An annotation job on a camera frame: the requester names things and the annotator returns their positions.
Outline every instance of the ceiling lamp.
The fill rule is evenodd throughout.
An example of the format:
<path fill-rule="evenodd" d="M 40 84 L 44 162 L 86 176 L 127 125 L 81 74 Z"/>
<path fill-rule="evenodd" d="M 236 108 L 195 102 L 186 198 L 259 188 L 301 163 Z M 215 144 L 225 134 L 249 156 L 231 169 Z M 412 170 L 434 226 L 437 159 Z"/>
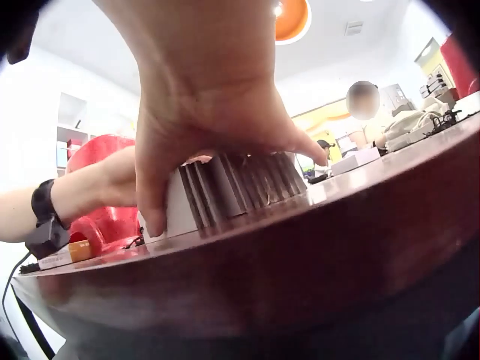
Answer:
<path fill-rule="evenodd" d="M 274 7 L 275 40 L 278 45 L 300 40 L 312 23 L 312 9 L 307 0 L 282 0 Z"/>

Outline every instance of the wrist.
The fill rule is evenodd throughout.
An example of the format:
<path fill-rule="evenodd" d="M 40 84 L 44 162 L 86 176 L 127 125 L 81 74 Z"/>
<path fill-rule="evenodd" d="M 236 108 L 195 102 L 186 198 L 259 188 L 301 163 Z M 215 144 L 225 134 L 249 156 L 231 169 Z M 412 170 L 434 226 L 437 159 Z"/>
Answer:
<path fill-rule="evenodd" d="M 66 225 L 102 206 L 102 180 L 96 164 L 55 179 L 51 199 Z"/>

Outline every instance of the black wristband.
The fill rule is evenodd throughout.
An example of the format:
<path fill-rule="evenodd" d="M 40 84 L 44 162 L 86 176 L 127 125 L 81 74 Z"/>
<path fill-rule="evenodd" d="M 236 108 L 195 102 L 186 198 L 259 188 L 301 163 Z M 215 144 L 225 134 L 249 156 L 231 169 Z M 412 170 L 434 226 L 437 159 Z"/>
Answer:
<path fill-rule="evenodd" d="M 32 194 L 32 210 L 36 216 L 36 227 L 49 222 L 55 218 L 62 228 L 67 229 L 61 222 L 52 204 L 51 191 L 54 179 L 41 183 Z"/>

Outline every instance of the person in cap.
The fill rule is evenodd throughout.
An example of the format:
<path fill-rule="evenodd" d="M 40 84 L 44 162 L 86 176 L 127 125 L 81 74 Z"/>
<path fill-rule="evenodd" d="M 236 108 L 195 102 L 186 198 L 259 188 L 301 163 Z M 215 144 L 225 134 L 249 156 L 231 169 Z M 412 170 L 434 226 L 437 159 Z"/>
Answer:
<path fill-rule="evenodd" d="M 330 148 L 331 147 L 334 147 L 335 144 L 329 144 L 327 141 L 325 140 L 317 140 L 317 143 L 320 145 L 320 147 L 325 151 L 325 155 L 327 155 L 327 160 L 330 162 Z"/>
<path fill-rule="evenodd" d="M 323 139 L 317 140 L 317 143 L 325 151 L 325 155 L 327 155 L 328 163 L 327 163 L 327 166 L 320 166 L 315 164 L 315 177 L 321 176 L 323 174 L 327 174 L 331 171 L 330 166 L 332 163 L 330 159 L 330 148 L 335 146 L 335 144 L 329 144 L 327 141 Z"/>

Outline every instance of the red panel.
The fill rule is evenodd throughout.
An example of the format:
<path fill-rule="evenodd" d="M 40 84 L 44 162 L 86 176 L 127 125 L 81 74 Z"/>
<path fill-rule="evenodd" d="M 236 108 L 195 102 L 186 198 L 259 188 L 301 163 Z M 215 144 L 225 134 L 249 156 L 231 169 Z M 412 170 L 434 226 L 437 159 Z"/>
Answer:
<path fill-rule="evenodd" d="M 440 46 L 440 51 L 450 69 L 460 99 L 480 90 L 479 73 L 473 71 L 453 35 L 450 35 Z"/>

